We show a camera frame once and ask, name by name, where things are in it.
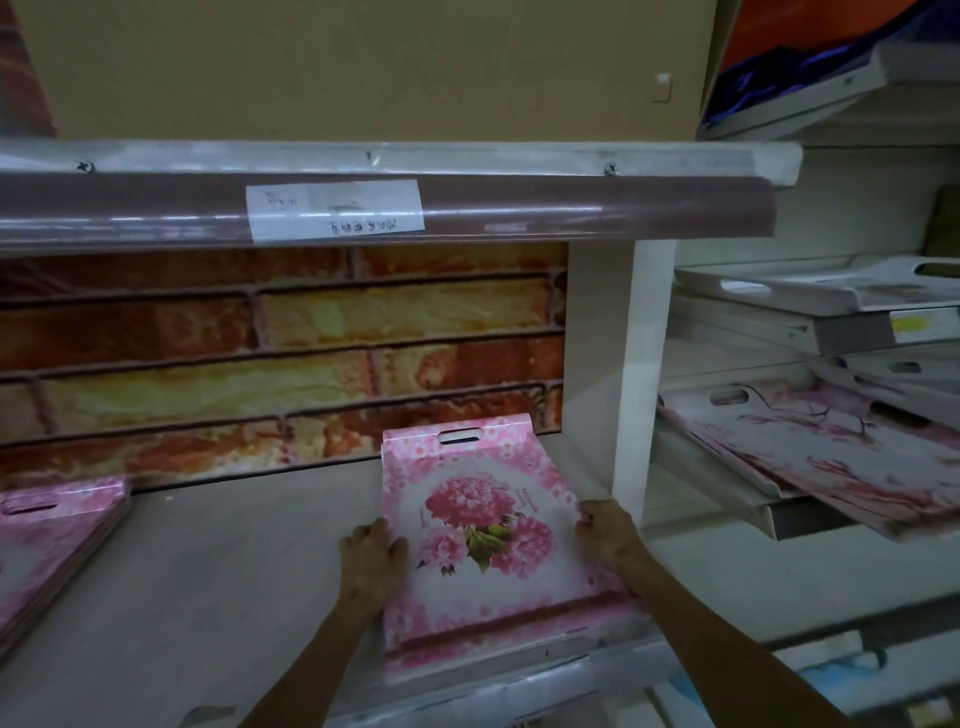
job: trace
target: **hand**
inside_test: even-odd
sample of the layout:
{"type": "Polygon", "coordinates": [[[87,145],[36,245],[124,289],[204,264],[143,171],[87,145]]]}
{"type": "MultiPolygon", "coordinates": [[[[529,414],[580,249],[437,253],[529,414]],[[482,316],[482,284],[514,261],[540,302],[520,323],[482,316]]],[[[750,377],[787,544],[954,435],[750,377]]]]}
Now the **hand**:
{"type": "Polygon", "coordinates": [[[577,523],[577,538],[593,559],[622,575],[627,567],[652,558],[634,520],[615,500],[584,500],[580,508],[585,515],[577,523]]]}
{"type": "Polygon", "coordinates": [[[340,596],[347,614],[373,619],[403,585],[407,574],[407,540],[389,543],[387,520],[358,525],[340,540],[340,596]]]}

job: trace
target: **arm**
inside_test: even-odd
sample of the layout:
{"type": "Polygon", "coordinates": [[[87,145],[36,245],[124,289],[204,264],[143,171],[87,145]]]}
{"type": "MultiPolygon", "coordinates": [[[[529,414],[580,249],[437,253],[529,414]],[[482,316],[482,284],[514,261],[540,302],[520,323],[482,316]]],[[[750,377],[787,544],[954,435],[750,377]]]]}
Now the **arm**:
{"type": "Polygon", "coordinates": [[[638,595],[717,728],[841,728],[853,722],[805,680],[686,590],[650,554],[615,500],[582,504],[577,536],[638,595]]]}
{"type": "Polygon", "coordinates": [[[240,728],[319,728],[364,632],[406,575],[407,542],[388,542],[387,522],[340,540],[340,595],[317,634],[240,728]]]}

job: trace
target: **yellow label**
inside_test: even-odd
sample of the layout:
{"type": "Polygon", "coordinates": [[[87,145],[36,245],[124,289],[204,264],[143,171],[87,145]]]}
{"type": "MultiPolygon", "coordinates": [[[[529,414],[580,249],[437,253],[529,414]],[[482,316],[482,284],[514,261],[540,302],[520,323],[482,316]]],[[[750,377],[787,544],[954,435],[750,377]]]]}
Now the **yellow label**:
{"type": "Polygon", "coordinates": [[[903,316],[898,318],[891,317],[890,324],[894,328],[894,333],[914,333],[916,331],[927,331],[930,329],[929,316],[903,316]]]}

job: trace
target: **pink flower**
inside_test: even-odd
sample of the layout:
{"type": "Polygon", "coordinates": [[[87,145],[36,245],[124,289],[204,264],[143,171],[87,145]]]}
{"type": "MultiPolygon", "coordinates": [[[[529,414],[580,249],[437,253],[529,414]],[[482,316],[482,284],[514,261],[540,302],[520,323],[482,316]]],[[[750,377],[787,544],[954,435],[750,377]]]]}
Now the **pink flower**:
{"type": "Polygon", "coordinates": [[[553,554],[553,534],[543,521],[517,519],[509,553],[494,554],[490,565],[517,579],[526,579],[553,554]]]}
{"type": "Polygon", "coordinates": [[[484,528],[514,512],[516,500],[506,483],[481,473],[476,477],[451,477],[434,488],[426,507],[434,518],[447,525],[484,528]]]}
{"type": "Polygon", "coordinates": [[[420,542],[420,558],[439,568],[456,566],[467,558],[464,534],[448,525],[431,528],[420,542]]]}

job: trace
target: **brick wallpaper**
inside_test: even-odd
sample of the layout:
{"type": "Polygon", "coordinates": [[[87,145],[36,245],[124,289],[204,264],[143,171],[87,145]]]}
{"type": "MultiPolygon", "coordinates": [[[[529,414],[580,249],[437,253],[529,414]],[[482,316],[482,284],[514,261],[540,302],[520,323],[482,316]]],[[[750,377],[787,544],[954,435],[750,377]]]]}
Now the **brick wallpaper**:
{"type": "Polygon", "coordinates": [[[0,260],[0,488],[376,456],[391,427],[561,428],[565,243],[0,260]]]}

